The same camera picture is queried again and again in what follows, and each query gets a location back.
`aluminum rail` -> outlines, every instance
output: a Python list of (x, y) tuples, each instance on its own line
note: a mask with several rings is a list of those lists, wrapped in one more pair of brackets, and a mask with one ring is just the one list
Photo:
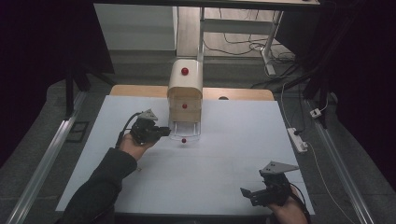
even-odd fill
[(200, 7), (199, 20), (199, 42), (198, 42), (198, 63), (204, 63), (204, 28), (205, 28), (205, 8)]
[[(307, 108), (309, 111), (313, 110), (314, 107), (309, 104), (308, 101), (305, 101)], [(320, 135), (321, 140), (324, 143), (324, 146), (329, 153), (332, 164), (334, 165), (335, 171), (340, 177), (341, 183), (344, 186), (346, 194), (349, 196), (350, 201), (352, 202), (353, 208), (355, 212), (363, 224), (374, 224), (374, 219), (367, 207), (366, 202), (361, 197), (361, 192), (357, 188), (355, 182), (353, 181), (347, 167), (339, 154), (334, 141), (332, 140), (331, 135), (328, 130), (323, 129), (320, 122), (315, 120), (315, 126), (317, 128), (318, 134)]]
[(32, 175), (32, 178), (30, 179), (25, 190), (23, 191), (23, 194), (15, 205), (14, 210), (8, 217), (8, 220), (6, 222), (7, 224), (21, 224), (26, 219), (26, 216), (29, 213), (33, 202), (35, 201), (35, 197), (37, 196), (42, 185), (44, 184), (44, 181), (46, 180), (47, 175), (50, 172), (50, 168), (55, 162), (55, 159), (58, 156), (62, 145), (64, 144), (66, 136), (69, 134), (69, 131), (76, 120), (76, 117), (86, 95), (86, 92), (81, 91), (76, 96), (74, 111), (70, 119), (64, 120), (61, 123), (61, 126), (59, 127), (51, 143), (49, 144), (49, 147), (47, 148), (46, 153), (41, 159), (41, 162), (38, 164), (35, 172)]

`white board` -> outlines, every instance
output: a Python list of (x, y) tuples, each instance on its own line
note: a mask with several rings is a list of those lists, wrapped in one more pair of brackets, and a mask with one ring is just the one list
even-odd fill
[[(167, 126), (166, 98), (107, 96), (57, 211), (114, 147), (120, 130), (135, 112), (152, 109), (158, 126)], [(259, 170), (269, 161), (298, 165), (275, 101), (204, 100), (201, 137), (186, 144), (163, 137), (138, 162), (140, 172), (123, 180), (116, 212), (161, 215), (267, 215), (253, 207), (240, 188), (265, 189)], [(286, 173), (305, 196), (299, 170)]]

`dark background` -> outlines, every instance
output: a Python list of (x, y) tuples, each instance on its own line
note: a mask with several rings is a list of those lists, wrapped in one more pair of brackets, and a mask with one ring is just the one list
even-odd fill
[(338, 97), (339, 120), (394, 189), (395, 22), (393, 2), (366, 1), (330, 66), (330, 88)]
[(0, 4), (3, 165), (46, 103), (51, 84), (65, 79), (69, 69), (87, 65), (98, 72), (114, 71), (91, 1)]

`red dot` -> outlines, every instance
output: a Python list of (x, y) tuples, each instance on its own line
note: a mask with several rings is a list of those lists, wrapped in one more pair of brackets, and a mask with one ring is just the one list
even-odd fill
[(188, 68), (184, 67), (184, 68), (181, 69), (181, 74), (183, 76), (186, 76), (188, 73), (189, 73), (189, 69)]

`black sleeve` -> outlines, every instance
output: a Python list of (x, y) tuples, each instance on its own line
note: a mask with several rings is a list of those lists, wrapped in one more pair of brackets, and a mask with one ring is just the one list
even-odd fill
[(136, 166), (134, 157), (111, 148), (90, 179), (73, 195), (59, 223), (91, 223), (112, 209), (122, 189), (122, 179)]

